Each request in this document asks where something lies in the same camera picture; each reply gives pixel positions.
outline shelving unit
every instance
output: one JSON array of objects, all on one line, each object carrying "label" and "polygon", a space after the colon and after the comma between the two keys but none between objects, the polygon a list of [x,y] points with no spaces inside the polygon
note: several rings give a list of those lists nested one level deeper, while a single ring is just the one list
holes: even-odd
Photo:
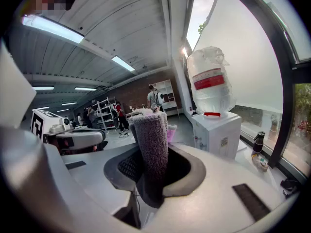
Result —
[{"label": "shelving unit", "polygon": [[176,107],[177,114],[179,117],[178,107],[175,101],[175,95],[173,92],[171,80],[165,80],[162,82],[153,83],[152,85],[154,88],[158,89],[158,91],[164,95],[165,102],[162,104],[163,110],[165,111],[166,109]]},{"label": "shelving unit", "polygon": [[106,123],[108,122],[113,122],[113,117],[112,117],[112,106],[116,104],[116,99],[113,98],[109,98],[107,97],[105,100],[99,102],[97,101],[96,104],[94,104],[93,106],[97,106],[97,110],[95,112],[95,116],[96,118],[101,118],[101,121],[99,121],[97,124],[99,125],[103,125],[104,130],[107,131],[107,129],[115,129],[115,126],[106,126]]}]

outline fluorescent light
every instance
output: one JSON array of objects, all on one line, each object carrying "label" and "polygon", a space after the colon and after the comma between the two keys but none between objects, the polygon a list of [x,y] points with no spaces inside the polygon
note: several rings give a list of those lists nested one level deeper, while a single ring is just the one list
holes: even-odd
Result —
[{"label": "fluorescent light", "polygon": [[128,69],[129,71],[134,71],[135,70],[129,64],[127,64],[125,61],[123,61],[122,59],[120,59],[117,56],[113,57],[112,60],[114,62],[118,63],[120,66],[124,67],[125,69]]},{"label": "fluorescent light", "polygon": [[187,51],[186,51],[185,48],[183,48],[183,53],[184,53],[184,55],[185,55],[185,58],[188,59],[188,54],[187,54]]},{"label": "fluorescent light", "polygon": [[54,86],[33,86],[36,91],[53,90]]},{"label": "fluorescent light", "polygon": [[71,105],[71,104],[76,104],[77,102],[74,103],[63,103],[62,105]]},{"label": "fluorescent light", "polygon": [[36,108],[36,109],[33,109],[32,111],[34,111],[34,110],[44,110],[44,109],[49,109],[49,106],[48,107],[42,107],[42,108]]},{"label": "fluorescent light", "polygon": [[80,90],[80,91],[96,91],[95,88],[85,88],[85,87],[76,87],[75,90]]},{"label": "fluorescent light", "polygon": [[35,15],[28,15],[26,17],[21,18],[21,23],[33,27],[36,29],[40,29],[43,31],[47,31],[53,34],[56,34],[58,36],[61,36],[63,38],[66,38],[68,40],[74,41],[76,43],[80,43],[82,39],[84,38],[83,35],[68,29],[58,23],[55,23],[51,20],[45,19],[43,17],[38,17]]}]

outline red label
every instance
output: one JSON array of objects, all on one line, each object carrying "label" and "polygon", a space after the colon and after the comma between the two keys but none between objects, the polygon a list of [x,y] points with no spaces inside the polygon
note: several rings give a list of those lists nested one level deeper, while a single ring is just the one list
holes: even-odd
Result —
[{"label": "red label", "polygon": [[209,87],[216,86],[219,84],[224,84],[224,83],[225,83],[224,77],[221,74],[221,75],[209,77],[203,80],[199,80],[194,83],[194,86],[196,90],[201,90],[204,88],[209,88]]}]

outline ceiling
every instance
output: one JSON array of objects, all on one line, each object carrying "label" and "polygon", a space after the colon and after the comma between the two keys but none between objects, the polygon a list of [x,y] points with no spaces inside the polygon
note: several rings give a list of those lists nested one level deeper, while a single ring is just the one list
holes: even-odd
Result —
[{"label": "ceiling", "polygon": [[[54,85],[54,90],[37,91],[31,108],[49,106],[55,112],[64,109],[64,102],[81,105],[99,94],[98,90],[167,65],[161,0],[76,0],[69,11],[50,10],[43,16],[85,37],[74,44],[13,23],[8,46],[16,65],[32,85]],[[112,62],[115,55],[135,71]],[[77,86],[98,90],[76,91]]]}]

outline tree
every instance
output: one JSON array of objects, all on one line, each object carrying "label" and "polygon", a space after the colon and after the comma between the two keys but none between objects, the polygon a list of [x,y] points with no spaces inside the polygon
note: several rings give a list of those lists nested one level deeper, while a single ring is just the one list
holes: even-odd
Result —
[{"label": "tree", "polygon": [[206,25],[207,25],[206,21],[203,24],[199,25],[199,29],[198,29],[199,34],[202,34],[202,31],[203,31],[203,29],[205,28]]}]

